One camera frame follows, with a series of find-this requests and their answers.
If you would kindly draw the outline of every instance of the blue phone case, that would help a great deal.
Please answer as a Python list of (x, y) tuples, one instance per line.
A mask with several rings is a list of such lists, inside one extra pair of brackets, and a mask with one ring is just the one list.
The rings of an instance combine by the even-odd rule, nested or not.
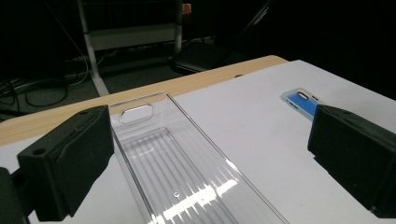
[(303, 88), (286, 91), (281, 95), (281, 98), (294, 110), (298, 111), (311, 121), (314, 119), (317, 105), (324, 105), (318, 97)]

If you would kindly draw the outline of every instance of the white table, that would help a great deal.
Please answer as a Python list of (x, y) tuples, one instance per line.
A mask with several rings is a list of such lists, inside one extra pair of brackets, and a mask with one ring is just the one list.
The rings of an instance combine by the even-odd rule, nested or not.
[[(289, 223), (396, 223), (367, 211), (313, 159), (307, 150), (311, 121), (280, 99), (298, 87), (396, 133), (395, 101), (302, 61), (175, 98)], [(17, 169), (15, 148), (37, 138), (2, 146), (0, 166)], [(34, 215), (30, 219), (36, 223)], [(64, 223), (144, 223), (115, 158)]]

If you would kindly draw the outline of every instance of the black floor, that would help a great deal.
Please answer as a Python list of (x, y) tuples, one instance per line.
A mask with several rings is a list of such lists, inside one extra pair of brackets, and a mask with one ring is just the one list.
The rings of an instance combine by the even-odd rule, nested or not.
[[(168, 60), (173, 53), (173, 44), (99, 52), (99, 73), (110, 93), (181, 77), (170, 69)], [(69, 61), (64, 64), (66, 81), (51, 78), (13, 81), (13, 91), (3, 81), (0, 120), (99, 97), (91, 77), (84, 78), (85, 71), (84, 62)]]

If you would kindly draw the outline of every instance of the clear plastic tray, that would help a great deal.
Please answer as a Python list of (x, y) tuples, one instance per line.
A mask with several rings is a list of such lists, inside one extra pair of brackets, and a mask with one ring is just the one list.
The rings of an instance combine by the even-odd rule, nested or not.
[(165, 92), (110, 106), (147, 223), (288, 223)]

